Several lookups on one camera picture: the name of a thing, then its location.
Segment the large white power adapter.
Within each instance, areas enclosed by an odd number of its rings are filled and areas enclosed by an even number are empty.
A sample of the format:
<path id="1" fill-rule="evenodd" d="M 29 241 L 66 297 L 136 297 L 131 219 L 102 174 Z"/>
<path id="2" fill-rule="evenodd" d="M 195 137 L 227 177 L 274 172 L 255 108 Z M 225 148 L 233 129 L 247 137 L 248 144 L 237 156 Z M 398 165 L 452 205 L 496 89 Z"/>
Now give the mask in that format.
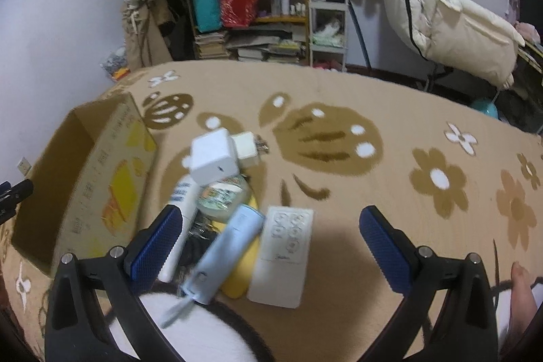
<path id="1" fill-rule="evenodd" d="M 227 129 L 220 128 L 192 140 L 189 171 L 202 187 L 239 173 L 238 156 Z"/>

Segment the stack of books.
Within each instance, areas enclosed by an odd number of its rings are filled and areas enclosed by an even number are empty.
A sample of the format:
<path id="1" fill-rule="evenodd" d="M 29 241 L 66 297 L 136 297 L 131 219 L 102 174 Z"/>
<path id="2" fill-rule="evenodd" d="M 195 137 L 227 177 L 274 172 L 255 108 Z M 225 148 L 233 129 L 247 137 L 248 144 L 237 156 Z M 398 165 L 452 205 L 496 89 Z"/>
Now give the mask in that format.
<path id="1" fill-rule="evenodd" d="M 198 34 L 195 37 L 195 55 L 198 59 L 227 59 L 225 44 L 228 33 L 225 30 Z"/>

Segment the beige patterned floor rug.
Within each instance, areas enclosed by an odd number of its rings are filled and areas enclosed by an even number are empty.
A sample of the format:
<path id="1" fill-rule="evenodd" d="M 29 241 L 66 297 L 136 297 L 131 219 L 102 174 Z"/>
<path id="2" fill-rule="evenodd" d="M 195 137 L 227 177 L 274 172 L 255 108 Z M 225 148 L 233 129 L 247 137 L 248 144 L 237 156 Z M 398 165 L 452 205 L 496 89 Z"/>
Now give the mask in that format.
<path id="1" fill-rule="evenodd" d="M 357 360 L 401 300 L 359 234 L 368 205 L 442 256 L 478 253 L 494 286 L 514 262 L 542 273 L 537 135 L 394 83 L 281 64 L 170 62 L 94 101 L 126 93 L 157 145 L 136 231 L 175 193 L 194 191 L 191 142 L 220 128 L 253 132 L 270 148 L 246 171 L 259 209 L 314 211 L 300 306 L 247 294 L 194 306 L 167 330 L 188 361 Z M 15 221 L 1 230 L 3 281 L 30 353 L 43 360 L 53 275 L 13 246 Z"/>

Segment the clear bag of toys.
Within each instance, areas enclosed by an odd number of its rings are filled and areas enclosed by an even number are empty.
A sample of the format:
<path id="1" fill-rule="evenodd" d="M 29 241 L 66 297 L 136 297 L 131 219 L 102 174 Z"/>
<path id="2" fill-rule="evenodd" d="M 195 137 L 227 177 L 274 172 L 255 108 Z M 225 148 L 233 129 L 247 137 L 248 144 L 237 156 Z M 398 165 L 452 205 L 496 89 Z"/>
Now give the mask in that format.
<path id="1" fill-rule="evenodd" d="M 100 67 L 114 82 L 118 82 L 130 73 L 128 61 L 126 57 L 126 49 L 124 46 L 117 48 L 102 61 Z"/>

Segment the teal storage bag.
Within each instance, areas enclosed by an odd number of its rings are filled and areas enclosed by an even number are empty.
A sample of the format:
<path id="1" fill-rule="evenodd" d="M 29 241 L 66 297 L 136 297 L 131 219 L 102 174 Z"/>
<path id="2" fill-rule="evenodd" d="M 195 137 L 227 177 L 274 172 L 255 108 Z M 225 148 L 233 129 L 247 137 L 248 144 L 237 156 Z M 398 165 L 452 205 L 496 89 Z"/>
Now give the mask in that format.
<path id="1" fill-rule="evenodd" d="M 222 27 L 220 0 L 191 1 L 199 33 L 213 32 Z"/>

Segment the beige hanging trousers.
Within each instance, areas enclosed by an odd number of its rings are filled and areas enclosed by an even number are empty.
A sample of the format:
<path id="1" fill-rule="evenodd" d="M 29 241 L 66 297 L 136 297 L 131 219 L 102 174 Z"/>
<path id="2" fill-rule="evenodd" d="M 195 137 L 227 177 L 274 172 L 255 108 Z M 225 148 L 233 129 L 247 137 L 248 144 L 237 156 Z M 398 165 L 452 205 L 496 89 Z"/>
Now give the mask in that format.
<path id="1" fill-rule="evenodd" d="M 155 17 L 147 4 L 123 4 L 121 24 L 128 68 L 136 71 L 173 61 Z"/>

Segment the yellow flat object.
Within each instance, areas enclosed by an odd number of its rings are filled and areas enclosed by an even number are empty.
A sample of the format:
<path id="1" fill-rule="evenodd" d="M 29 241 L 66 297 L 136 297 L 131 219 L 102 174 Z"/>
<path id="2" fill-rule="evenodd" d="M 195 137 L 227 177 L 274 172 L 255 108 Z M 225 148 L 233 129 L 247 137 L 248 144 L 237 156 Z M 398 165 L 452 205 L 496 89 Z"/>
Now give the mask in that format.
<path id="1" fill-rule="evenodd" d="M 260 235 L 257 235 L 221 286 L 221 291 L 229 299 L 239 299 L 248 291 L 259 249 Z"/>

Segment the wall socket plate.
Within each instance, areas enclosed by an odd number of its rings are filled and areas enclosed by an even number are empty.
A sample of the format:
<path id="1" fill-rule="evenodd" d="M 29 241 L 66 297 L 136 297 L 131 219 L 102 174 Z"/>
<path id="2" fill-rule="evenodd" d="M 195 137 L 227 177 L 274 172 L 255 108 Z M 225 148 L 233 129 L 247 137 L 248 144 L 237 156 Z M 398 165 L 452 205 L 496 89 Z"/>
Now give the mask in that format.
<path id="1" fill-rule="evenodd" d="M 31 169 L 31 163 L 27 160 L 26 157 L 22 157 L 17 164 L 18 171 L 21 172 L 24 176 L 26 176 L 30 169 Z"/>

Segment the small white plug charger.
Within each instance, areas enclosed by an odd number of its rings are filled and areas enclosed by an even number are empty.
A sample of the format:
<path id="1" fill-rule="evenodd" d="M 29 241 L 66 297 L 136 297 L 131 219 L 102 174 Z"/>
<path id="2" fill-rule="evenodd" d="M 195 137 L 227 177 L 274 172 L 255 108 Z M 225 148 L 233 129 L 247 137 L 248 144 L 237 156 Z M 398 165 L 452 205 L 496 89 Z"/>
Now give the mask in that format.
<path id="1" fill-rule="evenodd" d="M 260 156 L 270 151 L 266 141 L 250 131 L 232 135 L 231 140 L 234 143 L 238 165 L 241 169 L 257 166 L 260 163 Z"/>

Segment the white metal trolley cart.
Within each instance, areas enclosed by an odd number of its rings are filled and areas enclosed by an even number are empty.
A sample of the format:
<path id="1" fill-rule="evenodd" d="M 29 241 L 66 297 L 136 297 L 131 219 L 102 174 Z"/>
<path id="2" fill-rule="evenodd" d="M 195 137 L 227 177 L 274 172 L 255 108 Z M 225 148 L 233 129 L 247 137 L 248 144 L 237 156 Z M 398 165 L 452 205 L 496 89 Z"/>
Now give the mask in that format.
<path id="1" fill-rule="evenodd" d="M 309 63 L 345 73 L 348 0 L 308 0 Z"/>

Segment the cardboard box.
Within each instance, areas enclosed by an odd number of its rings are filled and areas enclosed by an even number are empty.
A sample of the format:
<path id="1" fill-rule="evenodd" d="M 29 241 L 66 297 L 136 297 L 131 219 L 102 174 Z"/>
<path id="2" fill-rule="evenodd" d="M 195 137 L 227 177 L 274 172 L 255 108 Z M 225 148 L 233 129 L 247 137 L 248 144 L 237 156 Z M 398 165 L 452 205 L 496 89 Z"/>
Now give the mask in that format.
<path id="1" fill-rule="evenodd" d="M 72 109 L 31 171 L 12 244 L 41 272 L 132 240 L 156 142 L 129 93 Z"/>

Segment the round green tin can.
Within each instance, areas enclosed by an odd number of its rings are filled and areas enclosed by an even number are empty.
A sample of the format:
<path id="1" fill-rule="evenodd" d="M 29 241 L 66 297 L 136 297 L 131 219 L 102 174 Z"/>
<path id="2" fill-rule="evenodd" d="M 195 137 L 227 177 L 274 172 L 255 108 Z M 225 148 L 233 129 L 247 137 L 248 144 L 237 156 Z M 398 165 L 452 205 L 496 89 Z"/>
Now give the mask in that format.
<path id="1" fill-rule="evenodd" d="M 206 218 L 228 223 L 238 206 L 248 202 L 250 188 L 242 175 L 215 181 L 199 194 L 196 207 Z"/>

